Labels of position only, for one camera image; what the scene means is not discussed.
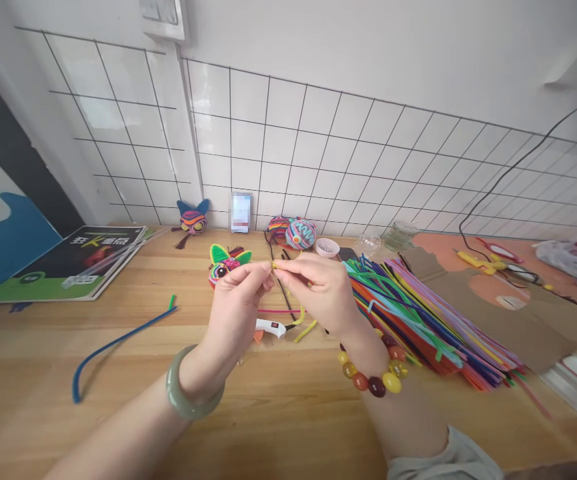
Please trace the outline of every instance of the hand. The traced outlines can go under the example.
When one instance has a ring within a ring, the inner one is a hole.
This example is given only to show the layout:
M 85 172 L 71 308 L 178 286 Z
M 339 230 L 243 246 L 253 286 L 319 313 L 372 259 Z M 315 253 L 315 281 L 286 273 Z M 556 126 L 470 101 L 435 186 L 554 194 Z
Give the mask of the hand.
M 360 316 L 348 273 L 340 262 L 304 252 L 295 260 L 275 260 L 275 264 L 275 276 L 337 338 L 352 335 L 358 325 L 368 323 Z
M 217 282 L 205 342 L 239 360 L 255 333 L 259 300 L 274 285 L 270 262 L 246 263 Z
M 274 283 L 270 262 L 246 263 L 217 282 L 206 334 L 179 367 L 188 398 L 203 403 L 223 385 L 253 341 L 259 300 Z

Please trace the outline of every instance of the book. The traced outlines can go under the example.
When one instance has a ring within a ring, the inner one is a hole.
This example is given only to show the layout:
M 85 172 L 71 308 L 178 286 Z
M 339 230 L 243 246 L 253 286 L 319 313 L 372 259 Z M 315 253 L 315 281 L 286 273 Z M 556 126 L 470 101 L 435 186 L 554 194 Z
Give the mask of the book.
M 95 300 L 137 253 L 138 247 L 119 255 L 93 275 L 78 278 L 67 289 L 63 288 L 63 282 L 141 241 L 146 231 L 147 227 L 81 227 L 0 284 L 0 303 Z

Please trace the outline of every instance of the pipe cleaner craft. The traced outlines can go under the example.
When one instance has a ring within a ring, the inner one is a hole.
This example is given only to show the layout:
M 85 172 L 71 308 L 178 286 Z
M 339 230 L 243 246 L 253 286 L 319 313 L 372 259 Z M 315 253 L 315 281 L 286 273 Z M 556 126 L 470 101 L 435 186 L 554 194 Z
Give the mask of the pipe cleaner craft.
M 186 241 L 188 237 L 194 237 L 204 232 L 208 228 L 208 219 L 206 218 L 206 212 L 208 211 L 208 206 L 210 201 L 204 199 L 193 209 L 189 205 L 186 205 L 183 201 L 177 201 L 177 207 L 179 207 L 179 227 L 174 227 L 172 231 L 183 230 L 186 232 L 186 236 L 181 239 L 181 241 L 175 246 L 177 250 L 183 250 L 186 246 Z
M 301 217 L 273 217 L 268 224 L 268 231 L 275 243 L 295 250 L 309 249 L 317 238 L 315 225 Z
M 221 245 L 213 243 L 213 245 L 210 246 L 210 261 L 213 263 L 209 267 L 210 274 L 208 275 L 208 280 L 210 286 L 214 289 L 220 278 L 225 277 L 228 272 L 240 265 L 249 263 L 252 257 L 253 253 L 250 250 L 244 251 L 242 247 L 235 247 L 231 251 L 228 251 Z

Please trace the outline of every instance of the small white bowl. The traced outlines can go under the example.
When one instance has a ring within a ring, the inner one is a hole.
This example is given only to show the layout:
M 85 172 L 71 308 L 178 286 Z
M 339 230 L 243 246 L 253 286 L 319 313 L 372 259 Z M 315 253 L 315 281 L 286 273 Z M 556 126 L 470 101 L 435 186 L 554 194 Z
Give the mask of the small white bowl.
M 331 239 L 319 238 L 315 242 L 315 251 L 325 258 L 334 258 L 340 252 L 340 246 Z

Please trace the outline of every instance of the jade bangle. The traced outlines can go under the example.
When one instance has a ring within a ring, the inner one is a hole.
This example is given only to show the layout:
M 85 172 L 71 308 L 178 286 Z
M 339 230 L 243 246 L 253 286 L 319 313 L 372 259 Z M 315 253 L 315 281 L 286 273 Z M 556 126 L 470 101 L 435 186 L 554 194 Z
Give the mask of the jade bangle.
M 217 408 L 217 405 L 219 405 L 221 397 L 223 396 L 225 383 L 221 386 L 215 396 L 205 405 L 194 405 L 186 398 L 181 390 L 181 385 L 179 384 L 179 365 L 181 365 L 183 358 L 195 347 L 197 347 L 197 345 L 190 345 L 177 354 L 168 369 L 168 375 L 166 375 L 166 389 L 168 390 L 168 400 L 170 400 L 170 404 L 177 411 L 180 417 L 185 417 L 191 420 L 201 420 L 204 417 L 207 417 L 215 408 Z

